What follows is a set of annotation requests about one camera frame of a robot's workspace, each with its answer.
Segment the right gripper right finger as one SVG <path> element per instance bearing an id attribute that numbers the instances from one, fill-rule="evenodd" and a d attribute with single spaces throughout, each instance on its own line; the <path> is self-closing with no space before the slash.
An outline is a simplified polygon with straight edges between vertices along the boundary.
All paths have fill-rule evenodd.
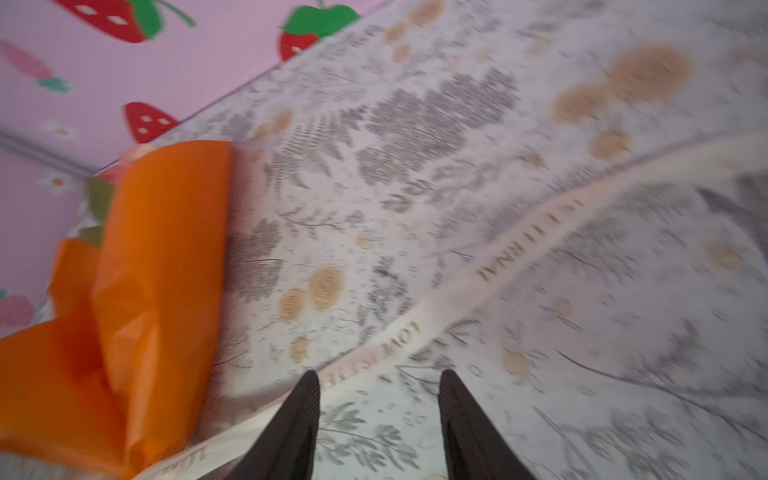
<path id="1" fill-rule="evenodd" d="M 442 372 L 438 404 L 449 480 L 533 480 L 453 370 Z"/>

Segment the cream ribbon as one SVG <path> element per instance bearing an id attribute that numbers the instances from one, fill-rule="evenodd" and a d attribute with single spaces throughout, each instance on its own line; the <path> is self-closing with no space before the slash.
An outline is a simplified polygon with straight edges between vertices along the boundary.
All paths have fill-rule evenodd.
<path id="1" fill-rule="evenodd" d="M 308 370 L 317 479 L 446 478 L 443 372 L 538 479 L 767 475 L 767 134 L 531 184 L 460 156 L 423 211 L 365 190 L 357 240 L 278 222 L 274 140 L 234 146 L 224 324 L 198 434 L 147 479 L 232 473 Z"/>

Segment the orange wrapping paper sheet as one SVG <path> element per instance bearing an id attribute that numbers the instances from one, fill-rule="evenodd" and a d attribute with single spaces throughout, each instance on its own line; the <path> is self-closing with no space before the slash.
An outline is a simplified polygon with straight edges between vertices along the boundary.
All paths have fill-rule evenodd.
<path id="1" fill-rule="evenodd" d="M 51 321 L 1 342 L 1 448 L 131 478 L 181 452 L 219 342 L 232 146 L 191 141 L 120 179 L 103 241 L 59 244 Z"/>

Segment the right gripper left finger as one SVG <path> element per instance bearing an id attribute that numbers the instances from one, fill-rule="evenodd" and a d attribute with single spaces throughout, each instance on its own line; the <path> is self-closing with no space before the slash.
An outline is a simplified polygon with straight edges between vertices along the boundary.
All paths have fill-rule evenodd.
<path id="1" fill-rule="evenodd" d="M 312 478 L 320 416 L 318 375 L 305 373 L 227 480 Z"/>

